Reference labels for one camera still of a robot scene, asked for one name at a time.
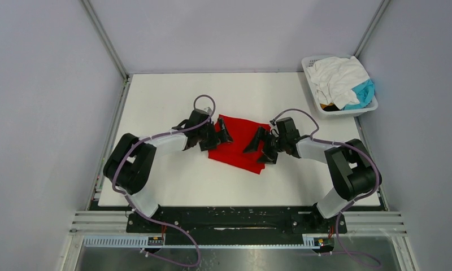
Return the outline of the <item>red t shirt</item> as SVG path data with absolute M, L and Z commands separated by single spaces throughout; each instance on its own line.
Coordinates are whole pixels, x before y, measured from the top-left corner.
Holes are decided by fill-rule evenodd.
M 266 167 L 265 163 L 259 163 L 258 159 L 262 155 L 264 143 L 259 144 L 258 150 L 251 153 L 244 153 L 243 150 L 253 139 L 258 128 L 270 131 L 268 124 L 256 123 L 251 120 L 219 115 L 225 127 L 231 135 L 232 143 L 222 143 L 214 150 L 208 151 L 208 158 L 228 165 L 244 169 L 246 171 L 260 174 Z

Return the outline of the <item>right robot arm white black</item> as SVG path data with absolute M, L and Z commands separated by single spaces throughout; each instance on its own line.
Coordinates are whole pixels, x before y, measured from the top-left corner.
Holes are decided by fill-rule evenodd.
M 273 124 L 275 128 L 270 131 L 259 127 L 243 152 L 259 151 L 257 161 L 264 164 L 276 164 L 278 154 L 285 152 L 297 159 L 310 159 L 327 165 L 333 187 L 314 204 L 310 213 L 310 224 L 315 231 L 327 231 L 333 225 L 333 217 L 352 206 L 361 196 L 376 191 L 381 184 L 379 169 L 361 140 L 333 142 L 301 135 L 291 117 Z

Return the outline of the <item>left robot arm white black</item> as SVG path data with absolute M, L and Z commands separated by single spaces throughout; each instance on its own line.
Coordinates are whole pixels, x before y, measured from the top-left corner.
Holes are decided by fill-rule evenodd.
M 146 188 L 154 160 L 196 145 L 201 151 L 208 151 L 233 141 L 222 118 L 214 123 L 208 112 L 194 109 L 188 119 L 165 133 L 143 139 L 123 134 L 103 167 L 103 175 L 112 182 L 114 191 L 124 195 L 131 207 L 142 214 L 140 225 L 154 232 L 162 224 L 156 213 L 160 205 Z

